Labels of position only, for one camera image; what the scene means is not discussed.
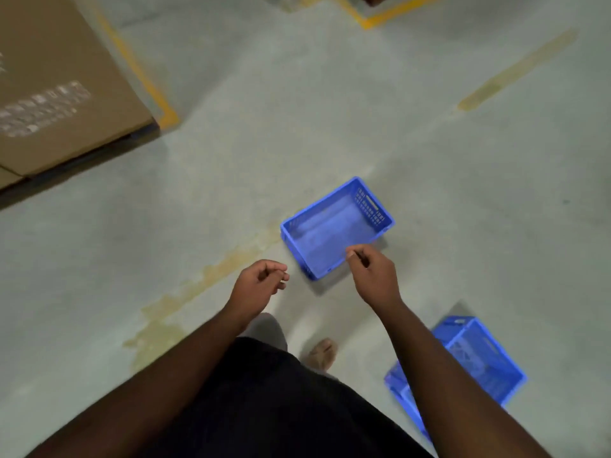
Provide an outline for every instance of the gray floor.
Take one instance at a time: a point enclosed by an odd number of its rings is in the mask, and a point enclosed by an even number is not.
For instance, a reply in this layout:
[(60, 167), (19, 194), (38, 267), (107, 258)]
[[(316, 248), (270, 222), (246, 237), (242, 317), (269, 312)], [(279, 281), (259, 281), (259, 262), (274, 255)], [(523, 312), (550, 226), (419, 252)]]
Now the gray floor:
[(508, 410), (556, 457), (611, 455), (611, 0), (441, 0), (372, 30), (331, 1), (98, 1), (183, 123), (0, 212), (4, 456), (208, 319), (259, 256), (293, 271), (270, 305), (289, 350), (335, 338), (331, 373), (426, 443), (343, 270), (312, 286), (279, 243), (354, 175), (397, 222), (385, 251), (425, 323), (464, 300), (529, 376)]

